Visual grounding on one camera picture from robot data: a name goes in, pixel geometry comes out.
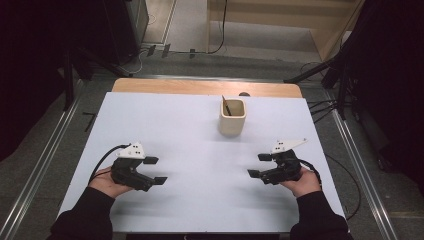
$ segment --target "pen holder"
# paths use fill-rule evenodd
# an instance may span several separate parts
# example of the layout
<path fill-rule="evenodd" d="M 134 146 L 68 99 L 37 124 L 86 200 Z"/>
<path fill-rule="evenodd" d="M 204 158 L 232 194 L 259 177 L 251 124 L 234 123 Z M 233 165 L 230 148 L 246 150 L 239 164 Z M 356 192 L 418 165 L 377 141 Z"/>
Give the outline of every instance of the pen holder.
<path fill-rule="evenodd" d="M 246 119 L 246 105 L 240 99 L 227 99 L 221 101 L 221 111 L 219 114 L 219 132 L 226 136 L 237 136 L 241 133 Z"/>

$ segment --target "person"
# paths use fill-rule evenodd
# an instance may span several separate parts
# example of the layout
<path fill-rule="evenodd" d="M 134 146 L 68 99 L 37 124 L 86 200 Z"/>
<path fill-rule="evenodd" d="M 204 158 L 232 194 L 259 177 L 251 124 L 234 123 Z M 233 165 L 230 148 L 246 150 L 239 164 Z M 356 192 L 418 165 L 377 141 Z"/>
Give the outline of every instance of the person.
<path fill-rule="evenodd" d="M 132 189 L 115 184 L 110 170 L 97 172 L 74 208 L 59 215 L 48 240 L 112 239 L 110 209 L 116 197 Z M 333 212 L 315 174 L 303 167 L 301 174 L 298 181 L 280 183 L 292 191 L 299 207 L 299 223 L 292 227 L 290 239 L 352 239 L 346 220 Z"/>

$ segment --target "black marker on table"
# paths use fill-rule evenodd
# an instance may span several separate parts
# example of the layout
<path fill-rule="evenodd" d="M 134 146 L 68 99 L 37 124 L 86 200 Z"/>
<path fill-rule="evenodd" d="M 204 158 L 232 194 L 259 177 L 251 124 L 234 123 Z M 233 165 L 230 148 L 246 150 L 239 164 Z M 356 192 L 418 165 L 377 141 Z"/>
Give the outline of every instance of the black marker on table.
<path fill-rule="evenodd" d="M 227 109 L 228 115 L 232 116 L 230 108 L 228 107 L 227 101 L 224 98 L 224 95 L 222 95 L 222 101 L 224 102 L 225 108 Z"/>

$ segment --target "black sleeve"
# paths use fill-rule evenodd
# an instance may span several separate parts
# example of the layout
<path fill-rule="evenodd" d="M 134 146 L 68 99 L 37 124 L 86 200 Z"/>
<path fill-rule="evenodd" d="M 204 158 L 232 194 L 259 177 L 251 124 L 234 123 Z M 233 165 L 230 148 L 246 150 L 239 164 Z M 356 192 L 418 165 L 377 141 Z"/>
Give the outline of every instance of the black sleeve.
<path fill-rule="evenodd" d="M 299 223 L 290 231 L 291 240 L 352 239 L 346 220 L 335 214 L 322 191 L 297 198 Z"/>
<path fill-rule="evenodd" d="M 59 215 L 48 240 L 112 239 L 110 209 L 115 199 L 87 187 L 75 207 Z"/>

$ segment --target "white triangular bracket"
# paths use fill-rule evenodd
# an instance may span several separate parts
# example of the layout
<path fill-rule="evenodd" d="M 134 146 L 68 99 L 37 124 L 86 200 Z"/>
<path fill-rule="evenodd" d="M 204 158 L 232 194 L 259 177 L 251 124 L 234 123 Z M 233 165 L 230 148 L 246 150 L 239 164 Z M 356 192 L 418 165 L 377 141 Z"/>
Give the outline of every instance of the white triangular bracket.
<path fill-rule="evenodd" d="M 117 157 L 120 158 L 133 158 L 133 159 L 145 159 L 146 154 L 144 154 L 143 146 L 140 142 L 135 142 L 131 144 L 129 147 L 121 150 Z"/>
<path fill-rule="evenodd" d="M 302 140 L 278 140 L 274 148 L 271 150 L 271 154 L 287 152 L 290 149 L 293 149 L 299 145 L 304 144 L 308 140 L 306 138 Z"/>

